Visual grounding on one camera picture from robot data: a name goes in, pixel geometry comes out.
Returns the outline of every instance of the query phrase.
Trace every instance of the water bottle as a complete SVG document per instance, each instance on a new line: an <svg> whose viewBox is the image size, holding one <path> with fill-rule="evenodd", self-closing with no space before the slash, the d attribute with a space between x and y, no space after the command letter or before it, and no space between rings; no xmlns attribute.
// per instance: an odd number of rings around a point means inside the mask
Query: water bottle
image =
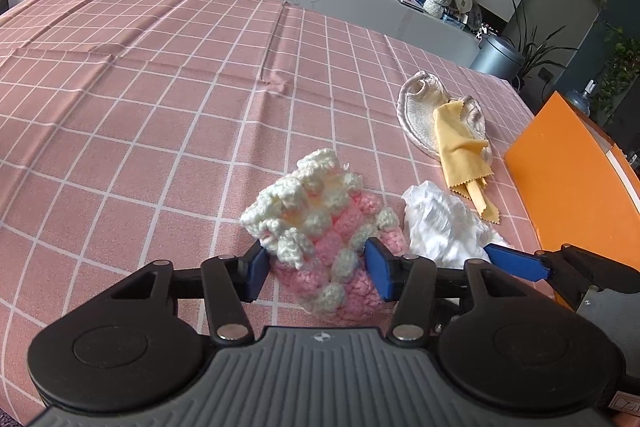
<svg viewBox="0 0 640 427"><path fill-rule="evenodd" d="M583 112L585 115L589 116L589 97L591 96L591 92L596 87L596 83L593 80L589 81L587 87L584 88L584 91L578 93L575 89L569 91L566 96L566 99L571 102L571 104L579 111Z"/></svg>

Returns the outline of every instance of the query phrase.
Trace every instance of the blue gripper pad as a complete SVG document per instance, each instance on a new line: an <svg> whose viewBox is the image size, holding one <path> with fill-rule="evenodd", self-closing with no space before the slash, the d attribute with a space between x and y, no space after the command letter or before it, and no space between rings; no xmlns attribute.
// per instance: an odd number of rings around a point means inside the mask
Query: blue gripper pad
<svg viewBox="0 0 640 427"><path fill-rule="evenodd" d="M260 295L270 267L269 253L264 248L260 248L260 251L249 264L246 274L247 302L255 301Z"/></svg>
<svg viewBox="0 0 640 427"><path fill-rule="evenodd" d="M364 244L364 261L369 277L378 290L380 298L385 302L398 300L399 296L394 295L395 288L391 280L387 257L371 239L367 239Z"/></svg>
<svg viewBox="0 0 640 427"><path fill-rule="evenodd" d="M541 279L546 280L549 276L549 269L545 267L542 259L539 259L537 255L494 245L494 243L484 247L484 251L492 264L521 279L536 282Z"/></svg>

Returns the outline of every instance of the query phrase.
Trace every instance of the metal screw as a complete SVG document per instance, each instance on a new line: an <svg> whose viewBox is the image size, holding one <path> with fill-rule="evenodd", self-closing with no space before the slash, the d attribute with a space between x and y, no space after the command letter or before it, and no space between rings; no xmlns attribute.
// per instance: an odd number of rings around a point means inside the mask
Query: metal screw
<svg viewBox="0 0 640 427"><path fill-rule="evenodd" d="M424 330L414 324L400 324L391 333L399 341L416 341L424 335Z"/></svg>
<svg viewBox="0 0 640 427"><path fill-rule="evenodd" d="M225 324L220 326L216 333L224 341L237 341L249 334L249 330L242 324Z"/></svg>

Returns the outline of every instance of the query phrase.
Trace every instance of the orange box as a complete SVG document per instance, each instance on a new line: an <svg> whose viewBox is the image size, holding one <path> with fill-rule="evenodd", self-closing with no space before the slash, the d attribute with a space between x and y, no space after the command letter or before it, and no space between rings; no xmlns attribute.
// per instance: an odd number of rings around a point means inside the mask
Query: orange box
<svg viewBox="0 0 640 427"><path fill-rule="evenodd" d="M622 151L554 93L504 156L540 245L640 269L640 180Z"/></svg>

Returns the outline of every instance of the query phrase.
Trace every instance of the white label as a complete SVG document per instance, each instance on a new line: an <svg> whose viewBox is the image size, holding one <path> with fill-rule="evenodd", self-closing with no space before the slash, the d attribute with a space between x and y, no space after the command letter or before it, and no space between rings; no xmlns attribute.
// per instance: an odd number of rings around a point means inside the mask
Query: white label
<svg viewBox="0 0 640 427"><path fill-rule="evenodd" d="M617 391L609 404L609 408L634 416L640 416L640 396Z"/></svg>

